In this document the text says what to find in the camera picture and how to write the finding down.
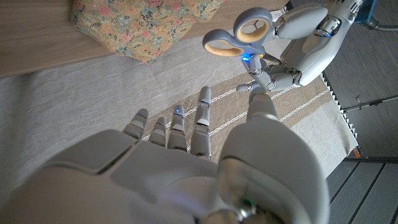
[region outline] floral fabric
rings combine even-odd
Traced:
[[[224,0],[75,0],[72,21],[108,50],[152,63]]]

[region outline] scissor handle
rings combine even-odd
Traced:
[[[245,34],[242,32],[242,27],[248,23],[255,23],[256,21],[264,22],[264,25],[252,33]],[[242,12],[234,23],[234,36],[238,40],[244,43],[256,43],[260,44],[266,38],[266,35],[272,27],[272,15],[271,13],[262,7],[254,7]]]
[[[220,41],[231,47],[230,49],[219,49],[216,47],[212,47],[209,45],[212,41]],[[225,57],[232,57],[232,56],[239,56],[244,53],[243,50],[243,43],[236,40],[229,32],[226,32],[223,29],[215,29],[208,32],[202,40],[203,47],[212,54],[225,56]]]

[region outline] white robotic hand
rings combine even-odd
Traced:
[[[198,106],[195,114],[195,124],[192,132],[190,153],[211,159],[210,147],[210,101],[211,90],[204,86],[200,90]],[[141,140],[142,133],[148,118],[148,111],[141,109],[132,121],[124,128],[123,132],[130,135],[136,141]],[[165,147],[166,145],[166,120],[159,118],[149,136],[149,142]],[[185,139],[184,108],[177,105],[174,108],[173,118],[170,125],[170,136],[167,149],[179,149],[187,152],[187,141]]]
[[[243,62],[256,81],[251,85],[279,91],[309,84],[336,56],[362,3],[363,0],[329,0],[324,6],[306,4],[282,15],[273,24],[270,39],[292,41],[280,56],[280,65],[267,66],[258,60]],[[261,72],[252,68],[261,68]],[[249,91],[251,85],[239,85],[237,90]]]
[[[191,153],[176,106],[142,141],[148,112],[123,132],[105,130],[57,154],[0,208],[0,223],[316,223],[328,221],[328,191],[311,149],[282,124],[263,88],[246,122],[211,162],[210,89],[198,99]]]

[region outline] table surface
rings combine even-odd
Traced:
[[[235,18],[251,7],[282,9],[287,0],[227,0],[213,18],[195,24],[183,39],[216,28],[232,29]],[[72,0],[1,0],[0,78],[111,55],[70,22]]]

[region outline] metal rod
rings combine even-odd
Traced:
[[[363,104],[360,104],[358,106],[352,106],[352,107],[349,107],[349,108],[343,108],[343,111],[344,112],[349,112],[349,111],[353,111],[353,110],[356,110],[356,109],[364,108],[364,107],[367,107],[367,106],[373,106],[373,105],[377,106],[380,103],[384,103],[384,102],[387,102],[387,101],[390,101],[390,100],[396,100],[396,99],[398,99],[398,95],[387,97],[387,98],[383,98],[383,99],[380,99],[380,100],[375,100],[375,101],[372,101],[370,103],[363,103]]]

